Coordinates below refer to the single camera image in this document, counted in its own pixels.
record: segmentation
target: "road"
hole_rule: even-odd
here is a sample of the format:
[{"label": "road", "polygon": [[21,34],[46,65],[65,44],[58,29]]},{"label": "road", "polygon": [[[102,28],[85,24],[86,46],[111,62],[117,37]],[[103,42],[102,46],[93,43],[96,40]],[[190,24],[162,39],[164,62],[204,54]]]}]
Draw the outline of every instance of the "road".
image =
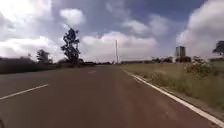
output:
[{"label": "road", "polygon": [[6,128],[217,127],[113,66],[1,75],[0,97]]}]

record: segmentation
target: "utility pole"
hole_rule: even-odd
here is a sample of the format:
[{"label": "utility pole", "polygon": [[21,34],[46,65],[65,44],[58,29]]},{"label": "utility pole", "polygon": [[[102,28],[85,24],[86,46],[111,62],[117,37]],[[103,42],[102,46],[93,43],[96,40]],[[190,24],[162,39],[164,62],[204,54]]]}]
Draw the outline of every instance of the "utility pole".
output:
[{"label": "utility pole", "polygon": [[116,40],[116,58],[117,58],[117,64],[118,64],[119,62],[118,62],[117,40]]}]

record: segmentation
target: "grass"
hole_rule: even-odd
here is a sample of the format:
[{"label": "grass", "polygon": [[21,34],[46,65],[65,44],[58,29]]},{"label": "grass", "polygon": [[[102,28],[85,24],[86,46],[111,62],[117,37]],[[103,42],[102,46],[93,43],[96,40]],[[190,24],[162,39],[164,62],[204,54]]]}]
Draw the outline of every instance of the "grass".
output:
[{"label": "grass", "polygon": [[224,112],[224,63],[213,63],[218,74],[197,77],[184,70],[184,64],[129,64],[121,67],[186,96],[200,99],[210,107]]}]

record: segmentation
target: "tall building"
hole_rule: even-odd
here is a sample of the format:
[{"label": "tall building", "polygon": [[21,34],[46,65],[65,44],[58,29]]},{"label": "tall building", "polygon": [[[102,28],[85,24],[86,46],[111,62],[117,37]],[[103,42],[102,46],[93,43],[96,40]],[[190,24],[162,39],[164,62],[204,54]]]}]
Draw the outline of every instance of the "tall building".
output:
[{"label": "tall building", "polygon": [[186,56],[186,49],[183,46],[176,47],[176,52],[175,52],[176,58],[183,58]]}]

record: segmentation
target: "white road line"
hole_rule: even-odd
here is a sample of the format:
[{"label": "white road line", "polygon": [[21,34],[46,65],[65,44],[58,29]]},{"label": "white road line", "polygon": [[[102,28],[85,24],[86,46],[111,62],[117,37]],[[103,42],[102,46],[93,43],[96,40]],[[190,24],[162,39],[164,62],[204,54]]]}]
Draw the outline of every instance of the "white road line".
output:
[{"label": "white road line", "polygon": [[95,73],[96,71],[91,71],[91,72],[88,72],[89,74],[92,74],[92,73]]},{"label": "white road line", "polygon": [[184,105],[185,107],[191,109],[192,111],[194,111],[194,112],[196,112],[197,114],[201,115],[202,117],[208,119],[209,121],[211,121],[211,122],[217,124],[219,127],[224,128],[224,122],[222,122],[221,120],[217,119],[216,117],[214,117],[214,116],[208,114],[207,112],[204,112],[203,110],[201,110],[201,109],[199,109],[199,108],[197,108],[197,107],[195,107],[195,106],[193,106],[193,105],[191,105],[191,104],[189,104],[189,103],[187,103],[187,102],[181,100],[180,98],[178,98],[178,97],[176,97],[176,96],[174,96],[174,95],[171,95],[170,93],[168,93],[168,92],[166,92],[166,91],[164,91],[164,90],[162,90],[162,89],[160,89],[160,88],[158,88],[158,87],[156,87],[156,86],[154,86],[154,85],[152,85],[152,84],[146,82],[145,80],[142,80],[139,76],[133,75],[133,74],[127,72],[127,71],[124,71],[124,72],[127,73],[128,75],[130,75],[130,76],[132,76],[132,77],[138,79],[139,81],[145,83],[146,85],[148,85],[148,86],[150,86],[150,87],[156,89],[157,91],[159,91],[159,92],[165,94],[166,96],[172,98],[173,100],[175,100],[175,101],[177,101],[178,103]]},{"label": "white road line", "polygon": [[48,85],[49,84],[45,84],[45,85],[42,85],[42,86],[38,86],[38,87],[35,87],[35,88],[30,88],[30,89],[27,89],[27,90],[24,90],[24,91],[21,91],[21,92],[17,92],[17,93],[14,93],[14,94],[3,96],[3,97],[0,98],[0,100],[5,100],[5,99],[8,99],[8,98],[12,98],[14,96],[18,96],[18,95],[21,95],[21,94],[24,94],[24,93],[27,93],[27,92],[34,91],[36,89],[44,88],[44,87],[47,87]]}]

